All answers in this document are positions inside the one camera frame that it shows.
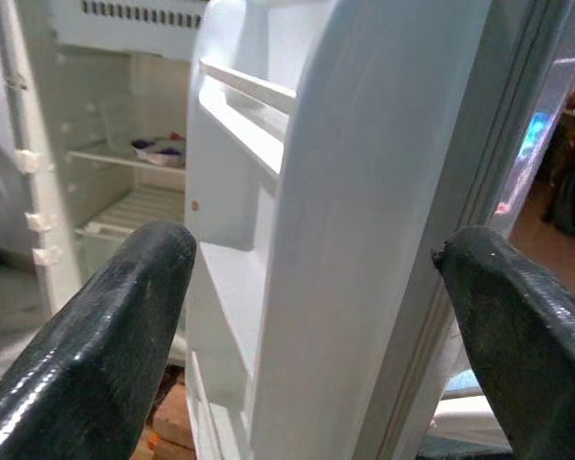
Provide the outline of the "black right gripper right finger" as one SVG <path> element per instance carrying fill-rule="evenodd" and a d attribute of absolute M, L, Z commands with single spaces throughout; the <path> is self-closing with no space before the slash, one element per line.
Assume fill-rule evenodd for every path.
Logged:
<path fill-rule="evenodd" d="M 487 227 L 433 253 L 471 368 L 518 459 L 575 459 L 575 294 Z"/>

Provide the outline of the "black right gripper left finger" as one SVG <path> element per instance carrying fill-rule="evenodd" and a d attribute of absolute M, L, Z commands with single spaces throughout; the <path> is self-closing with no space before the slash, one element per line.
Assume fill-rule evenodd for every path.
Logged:
<path fill-rule="evenodd" d="M 182 224 L 132 232 L 0 379 L 0 459 L 128 459 L 196 258 Z"/>

